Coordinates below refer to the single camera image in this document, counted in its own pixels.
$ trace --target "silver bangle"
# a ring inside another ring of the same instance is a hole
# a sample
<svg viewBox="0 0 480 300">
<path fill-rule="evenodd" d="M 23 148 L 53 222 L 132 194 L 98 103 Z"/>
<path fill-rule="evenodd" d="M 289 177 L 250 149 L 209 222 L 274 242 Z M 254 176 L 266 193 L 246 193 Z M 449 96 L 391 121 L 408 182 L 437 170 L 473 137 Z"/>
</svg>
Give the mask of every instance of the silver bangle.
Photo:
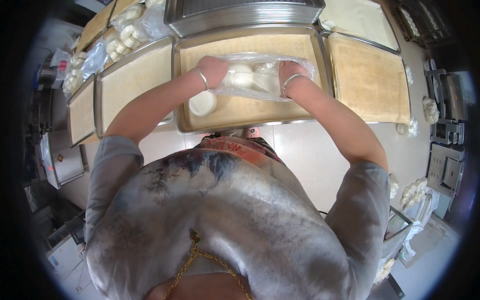
<svg viewBox="0 0 480 300">
<path fill-rule="evenodd" d="M 285 95 L 285 97 L 287 97 L 288 99 L 291 99 L 289 96 L 287 96 L 287 94 L 285 94 L 285 88 L 287 87 L 287 83 L 290 82 L 290 80 L 292 80 L 293 78 L 297 77 L 297 76 L 306 76 L 308 78 L 307 75 L 303 74 L 303 73 L 295 73 L 293 74 L 292 76 L 290 76 L 290 78 L 288 78 L 287 80 L 285 80 L 285 82 L 283 83 L 283 86 L 282 86 L 282 93 Z"/>
<path fill-rule="evenodd" d="M 204 82 L 205 82 L 205 91 L 208 90 L 208 82 L 207 82 L 207 78 L 205 77 L 204 73 L 202 72 L 202 70 L 200 70 L 200 69 L 197 68 L 197 67 L 195 67 L 194 69 L 197 70 L 197 71 L 200 73 L 200 76 L 201 76 L 202 79 L 204 80 Z"/>
</svg>

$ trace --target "short sleeve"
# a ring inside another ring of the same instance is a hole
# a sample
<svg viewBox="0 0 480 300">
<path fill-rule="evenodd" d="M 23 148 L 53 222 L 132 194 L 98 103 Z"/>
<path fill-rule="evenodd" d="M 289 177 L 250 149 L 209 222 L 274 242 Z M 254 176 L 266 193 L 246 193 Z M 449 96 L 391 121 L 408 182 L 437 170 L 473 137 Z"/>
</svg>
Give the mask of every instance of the short sleeve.
<svg viewBox="0 0 480 300">
<path fill-rule="evenodd" d="M 336 202 L 325 217 L 348 256 L 356 297 L 368 297 L 382 253 L 390 207 L 388 173 L 362 161 L 343 178 Z"/>
<path fill-rule="evenodd" d="M 144 163 L 140 148 L 121 135 L 102 139 L 95 155 L 87 208 L 85 210 L 85 241 L 105 215 L 110 203 L 128 178 Z"/>
</svg>

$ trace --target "woman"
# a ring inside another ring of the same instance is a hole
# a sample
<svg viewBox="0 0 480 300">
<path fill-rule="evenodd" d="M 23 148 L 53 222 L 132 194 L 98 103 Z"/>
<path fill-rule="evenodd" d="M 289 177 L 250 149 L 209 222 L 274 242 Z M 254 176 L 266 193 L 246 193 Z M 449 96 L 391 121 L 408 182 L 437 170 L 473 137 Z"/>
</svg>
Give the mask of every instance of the woman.
<svg viewBox="0 0 480 300">
<path fill-rule="evenodd" d="M 109 126 L 86 211 L 93 283 L 108 299 L 367 298 L 388 219 L 386 155 L 297 63 L 280 63 L 282 95 L 314 116 L 351 164 L 325 220 L 274 151 L 252 140 L 210 136 L 142 167 L 139 142 L 227 70 L 206 56 Z"/>
</svg>

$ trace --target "pink slipper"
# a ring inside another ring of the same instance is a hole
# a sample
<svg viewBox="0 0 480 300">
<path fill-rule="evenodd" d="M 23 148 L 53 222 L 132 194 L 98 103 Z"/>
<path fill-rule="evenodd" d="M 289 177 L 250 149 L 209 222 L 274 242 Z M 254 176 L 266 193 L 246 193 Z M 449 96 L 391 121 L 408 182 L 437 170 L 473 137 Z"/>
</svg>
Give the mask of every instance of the pink slipper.
<svg viewBox="0 0 480 300">
<path fill-rule="evenodd" d="M 254 137 L 260 137 L 260 128 L 259 127 L 250 127 L 247 128 L 247 131 L 245 133 L 245 138 L 246 139 L 251 139 Z"/>
</svg>

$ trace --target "gold necklace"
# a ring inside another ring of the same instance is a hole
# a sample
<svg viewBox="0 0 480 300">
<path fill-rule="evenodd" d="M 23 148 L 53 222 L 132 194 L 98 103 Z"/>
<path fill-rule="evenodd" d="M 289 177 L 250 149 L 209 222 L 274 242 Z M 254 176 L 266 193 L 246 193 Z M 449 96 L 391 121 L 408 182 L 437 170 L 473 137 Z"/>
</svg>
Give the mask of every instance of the gold necklace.
<svg viewBox="0 0 480 300">
<path fill-rule="evenodd" d="M 172 293 L 173 289 L 177 286 L 181 276 L 183 275 L 183 272 L 185 272 L 185 270 L 187 269 L 187 267 L 192 263 L 193 259 L 197 256 L 204 256 L 206 258 L 211 258 L 213 260 L 215 260 L 217 263 L 221 264 L 224 268 L 226 268 L 228 270 L 228 272 L 233 276 L 235 277 L 235 279 L 237 280 L 237 282 L 239 283 L 241 289 L 243 290 L 243 292 L 245 293 L 245 296 L 247 297 L 247 300 L 252 300 L 252 298 L 250 297 L 250 294 L 247 292 L 247 290 L 245 289 L 245 287 L 243 286 L 242 282 L 240 281 L 240 278 L 237 276 L 237 274 L 235 274 L 235 272 L 229 268 L 229 266 L 227 266 L 226 263 L 224 263 L 223 261 L 221 261 L 220 259 L 216 258 L 215 256 L 213 255 L 210 255 L 210 254 L 207 254 L 207 253 L 204 253 L 202 252 L 200 249 L 198 249 L 198 243 L 202 240 L 199 235 L 198 235 L 198 231 L 197 230 L 190 230 L 190 240 L 192 241 L 193 243 L 193 248 L 192 250 L 190 250 L 190 258 L 187 260 L 187 262 L 185 263 L 185 265 L 183 266 L 183 268 L 180 270 L 180 272 L 177 274 L 177 277 L 175 278 L 175 280 L 173 281 L 173 284 L 172 286 L 168 289 L 167 291 L 167 294 L 165 296 L 165 298 L 163 298 L 163 300 L 167 300 L 170 296 L 170 294 Z"/>
</svg>

